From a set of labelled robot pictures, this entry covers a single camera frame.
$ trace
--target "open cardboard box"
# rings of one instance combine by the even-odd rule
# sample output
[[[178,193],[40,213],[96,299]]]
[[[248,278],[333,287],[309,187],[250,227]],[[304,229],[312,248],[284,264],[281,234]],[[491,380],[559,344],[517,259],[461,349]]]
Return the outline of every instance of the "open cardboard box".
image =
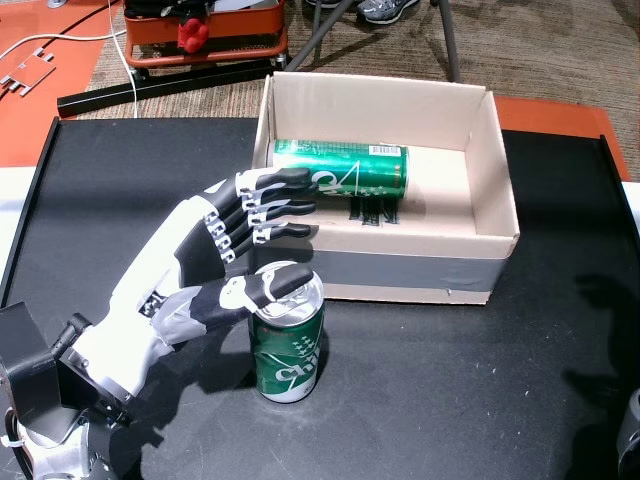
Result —
[[[308,261],[327,298],[484,304],[519,237],[493,94],[484,87],[400,78],[280,73],[265,83],[253,158],[275,139],[409,146],[398,224],[349,220],[349,199],[318,200],[291,222],[310,239],[255,249],[252,267]]]

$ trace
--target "shoe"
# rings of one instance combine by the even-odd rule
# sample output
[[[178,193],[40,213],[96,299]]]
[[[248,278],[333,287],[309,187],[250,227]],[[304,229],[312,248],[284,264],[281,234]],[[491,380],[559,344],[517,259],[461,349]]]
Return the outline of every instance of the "shoe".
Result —
[[[389,25],[400,19],[407,7],[419,0],[364,0],[358,5],[358,15],[369,23]]]
[[[312,7],[316,6],[316,0],[305,0],[305,1]],[[331,10],[336,8],[340,3],[340,0],[321,0],[321,1],[322,1],[322,5],[320,6],[320,8],[331,9]]]

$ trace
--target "dented can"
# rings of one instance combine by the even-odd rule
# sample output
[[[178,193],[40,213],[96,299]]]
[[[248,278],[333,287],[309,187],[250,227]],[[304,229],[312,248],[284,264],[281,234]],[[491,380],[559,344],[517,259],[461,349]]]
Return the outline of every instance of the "dented can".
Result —
[[[265,265],[256,274],[293,262]],[[311,281],[254,313],[249,320],[258,391],[269,400],[291,403],[306,397],[316,383],[324,321],[324,289]]]

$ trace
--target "soda can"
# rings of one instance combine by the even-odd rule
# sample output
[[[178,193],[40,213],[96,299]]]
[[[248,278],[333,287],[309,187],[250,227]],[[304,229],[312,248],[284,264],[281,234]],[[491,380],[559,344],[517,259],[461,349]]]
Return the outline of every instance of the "soda can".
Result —
[[[273,166],[310,169],[323,195],[403,198],[409,150],[399,145],[276,140]]]
[[[256,274],[295,262],[265,265]],[[251,351],[258,391],[269,400],[291,403],[306,397],[316,383],[320,335],[324,320],[324,289],[316,273],[311,281],[249,320]]]

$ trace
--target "brown carpet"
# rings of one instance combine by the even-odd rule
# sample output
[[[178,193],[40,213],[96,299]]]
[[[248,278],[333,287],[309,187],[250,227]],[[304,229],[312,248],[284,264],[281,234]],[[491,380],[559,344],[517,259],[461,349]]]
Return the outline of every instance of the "brown carpet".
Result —
[[[638,150],[639,0],[452,0],[463,80],[499,95],[604,107],[629,170],[640,181]],[[312,8],[287,5],[290,51],[309,38]],[[122,28],[119,16],[116,28]],[[306,70],[446,80],[439,12],[422,0],[398,23],[372,28],[346,14]],[[126,81],[111,42],[90,89]],[[262,81],[141,101],[144,117],[255,117]],[[132,115],[130,105],[82,118]]]

